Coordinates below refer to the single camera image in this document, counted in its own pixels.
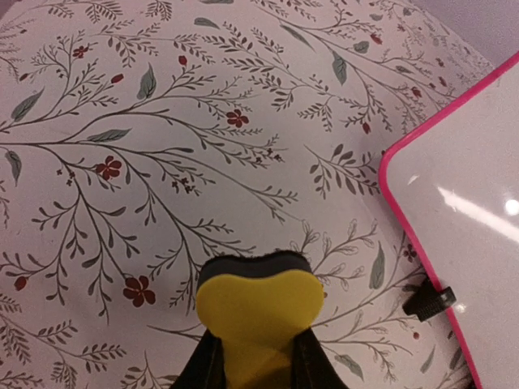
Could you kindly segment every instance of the botanical print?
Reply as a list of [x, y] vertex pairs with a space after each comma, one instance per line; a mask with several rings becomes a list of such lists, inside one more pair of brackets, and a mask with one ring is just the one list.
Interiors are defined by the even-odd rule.
[[34, 0], [0, 23], [0, 387], [167, 388], [219, 254], [303, 253], [351, 387], [457, 389], [384, 150], [491, 66], [407, 2]]

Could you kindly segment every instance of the yellow felt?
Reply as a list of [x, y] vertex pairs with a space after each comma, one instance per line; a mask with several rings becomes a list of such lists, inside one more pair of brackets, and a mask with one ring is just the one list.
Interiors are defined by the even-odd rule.
[[299, 270], [263, 279], [225, 274], [203, 283], [198, 315], [222, 339], [227, 387], [290, 387], [292, 340], [310, 327], [323, 301], [321, 283]]

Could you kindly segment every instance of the pink whiteboard frame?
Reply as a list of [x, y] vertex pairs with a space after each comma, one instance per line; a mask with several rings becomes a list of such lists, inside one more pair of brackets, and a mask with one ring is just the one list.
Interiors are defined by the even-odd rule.
[[[498, 69], [491, 72], [487, 77], [485, 77], [482, 81], [477, 83], [475, 86], [473, 86], [469, 91], [461, 95], [458, 99], [456, 99], [452, 104], [450, 104], [445, 109], [442, 109], [440, 112], [438, 112], [435, 116], [424, 122], [421, 126], [419, 126], [416, 130], [406, 135], [403, 139], [398, 141], [397, 143], [393, 144], [384, 154], [384, 157], [382, 158], [382, 162], [380, 165], [380, 171], [379, 171], [379, 181], [380, 181], [380, 189], [382, 190], [382, 194], [386, 198], [386, 200], [389, 203], [389, 206], [397, 216], [398, 221], [400, 221], [402, 227], [404, 228], [405, 232], [407, 233], [407, 236], [409, 237], [411, 243], [413, 244], [414, 248], [418, 252], [418, 256], [420, 257], [420, 260], [422, 261], [422, 264], [429, 275], [429, 278], [431, 279], [433, 285], [436, 289], [440, 290], [442, 289], [440, 279], [436, 275], [436, 272], [432, 266], [431, 261], [427, 257], [427, 254], [423, 250], [422, 245], [420, 244], [420, 241], [416, 234], [413, 231], [413, 228], [411, 227], [409, 221], [404, 215], [404, 212], [400, 208], [400, 205], [395, 200], [395, 197], [392, 195], [391, 190], [388, 186], [388, 167], [389, 163], [391, 162], [392, 158], [404, 147], [409, 145], [411, 142], [413, 142], [416, 138], [419, 136], [425, 134], [427, 131], [429, 131], [432, 127], [434, 127], [436, 124], [444, 120], [448, 115], [455, 112], [457, 109], [462, 107], [467, 101], [478, 95], [481, 91], [483, 91], [486, 87], [494, 83], [501, 75], [512, 69], [516, 64], [519, 63], [519, 53], [516, 53], [513, 57], [511, 57], [508, 61], [506, 61], [503, 65], [501, 65]], [[467, 361], [467, 365], [470, 368], [470, 372], [472, 373], [472, 377], [474, 379], [474, 383], [478, 387], [478, 389], [483, 389], [483, 386], [481, 384], [481, 379], [479, 378], [478, 371], [476, 370], [476, 366], [474, 364], [474, 360], [472, 356], [470, 355], [470, 348], [469, 345], [466, 343], [465, 337], [463, 336], [463, 333], [461, 332], [460, 324], [456, 319], [456, 315], [454, 314], [454, 311], [452, 308], [447, 310], [447, 316], [450, 320], [454, 333], [457, 336], [458, 341], [460, 342], [461, 349], [463, 350], [463, 354], [465, 356], [465, 359]]]

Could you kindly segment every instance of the whiteboard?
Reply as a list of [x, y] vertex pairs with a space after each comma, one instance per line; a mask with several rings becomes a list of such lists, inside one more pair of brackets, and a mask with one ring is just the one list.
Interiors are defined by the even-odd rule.
[[519, 53], [395, 144], [384, 196], [437, 288], [479, 388], [519, 383]]

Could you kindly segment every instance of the black clip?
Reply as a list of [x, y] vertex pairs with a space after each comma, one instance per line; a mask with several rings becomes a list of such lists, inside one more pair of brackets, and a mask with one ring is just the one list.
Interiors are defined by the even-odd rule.
[[452, 289], [446, 288], [438, 292], [431, 280], [425, 279], [418, 291], [405, 302], [403, 308], [405, 314], [416, 314], [420, 322], [436, 316], [456, 302], [456, 296]]

